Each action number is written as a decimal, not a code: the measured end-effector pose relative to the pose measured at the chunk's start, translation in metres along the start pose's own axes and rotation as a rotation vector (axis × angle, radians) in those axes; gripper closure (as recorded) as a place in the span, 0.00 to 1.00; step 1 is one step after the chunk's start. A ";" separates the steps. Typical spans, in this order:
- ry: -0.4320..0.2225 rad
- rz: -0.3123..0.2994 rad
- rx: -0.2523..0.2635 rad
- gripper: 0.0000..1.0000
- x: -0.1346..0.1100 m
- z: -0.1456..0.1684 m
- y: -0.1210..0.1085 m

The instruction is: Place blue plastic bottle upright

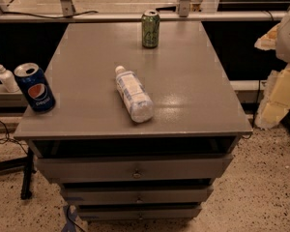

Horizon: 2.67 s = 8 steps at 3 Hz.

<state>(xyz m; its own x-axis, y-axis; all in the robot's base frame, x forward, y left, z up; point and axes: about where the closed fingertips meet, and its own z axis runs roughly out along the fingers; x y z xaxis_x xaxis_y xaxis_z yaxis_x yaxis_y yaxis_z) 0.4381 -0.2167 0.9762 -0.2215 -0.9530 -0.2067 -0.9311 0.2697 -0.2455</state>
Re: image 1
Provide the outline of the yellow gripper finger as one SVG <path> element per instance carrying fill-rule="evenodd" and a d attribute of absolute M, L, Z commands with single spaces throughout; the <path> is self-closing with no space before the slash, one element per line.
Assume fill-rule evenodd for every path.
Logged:
<path fill-rule="evenodd" d="M 280 72 L 271 71 L 264 97 L 259 104 L 255 125 L 260 129 L 277 126 L 290 110 L 290 64 Z"/>
<path fill-rule="evenodd" d="M 275 50 L 277 28 L 278 28 L 278 25 L 275 25 L 265 35 L 263 35 L 261 38 L 258 38 L 254 46 L 261 50 Z"/>

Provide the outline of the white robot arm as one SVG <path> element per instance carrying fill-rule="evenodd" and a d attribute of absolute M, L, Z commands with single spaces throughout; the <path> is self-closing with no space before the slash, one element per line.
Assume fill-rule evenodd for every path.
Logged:
<path fill-rule="evenodd" d="M 286 63 L 282 71 L 271 71 L 257 110 L 255 125 L 271 129 L 290 110 L 290 8 L 282 21 L 259 38 L 254 46 L 261 50 L 274 50 L 276 58 Z"/>

